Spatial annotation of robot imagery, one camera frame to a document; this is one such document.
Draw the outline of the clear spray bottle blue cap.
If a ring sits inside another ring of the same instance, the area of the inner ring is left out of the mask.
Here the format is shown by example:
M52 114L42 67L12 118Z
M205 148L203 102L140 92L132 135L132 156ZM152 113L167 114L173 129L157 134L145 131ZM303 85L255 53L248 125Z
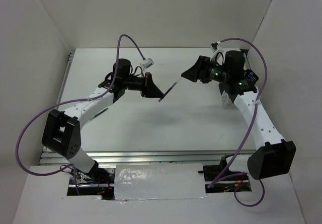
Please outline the clear spray bottle blue cap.
M254 76L254 72L250 70L249 74L248 74L248 79L252 79Z

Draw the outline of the dark purple gel pen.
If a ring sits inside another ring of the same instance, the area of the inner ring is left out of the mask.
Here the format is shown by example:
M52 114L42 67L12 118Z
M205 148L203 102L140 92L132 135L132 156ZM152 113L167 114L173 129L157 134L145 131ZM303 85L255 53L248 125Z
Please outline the dark purple gel pen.
M181 78L176 79L175 82L166 90L164 95L158 100L158 102L161 102L169 94L169 92L178 84L180 80Z

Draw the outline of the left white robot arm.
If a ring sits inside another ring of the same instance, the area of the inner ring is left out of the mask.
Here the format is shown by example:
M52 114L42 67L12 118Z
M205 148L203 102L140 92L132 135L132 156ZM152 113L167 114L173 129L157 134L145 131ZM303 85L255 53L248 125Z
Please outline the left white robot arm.
M65 157L81 172L88 183L98 180L104 170L97 161L88 156L81 148L81 129L106 108L116 103L126 90L139 91L144 98L161 98L163 92L154 84L152 74L147 69L154 64L148 58L140 64L140 76L131 74L132 65L127 59L119 59L113 71L105 76L103 82L85 100L63 111L49 112L42 144L51 151Z

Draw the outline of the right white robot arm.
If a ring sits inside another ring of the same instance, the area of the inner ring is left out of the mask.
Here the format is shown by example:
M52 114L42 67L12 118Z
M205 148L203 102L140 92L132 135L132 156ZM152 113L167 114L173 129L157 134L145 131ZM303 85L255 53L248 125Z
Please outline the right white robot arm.
M191 82L219 83L221 93L226 93L239 109L252 135L256 151L252 155L225 157L225 164L219 173L225 180L232 179L237 172L250 174L255 180L287 174L292 165L296 146L287 141L276 129L266 113L256 87L258 76L245 68L241 51L230 50L223 55L223 62L217 57L199 56L196 63L181 76Z

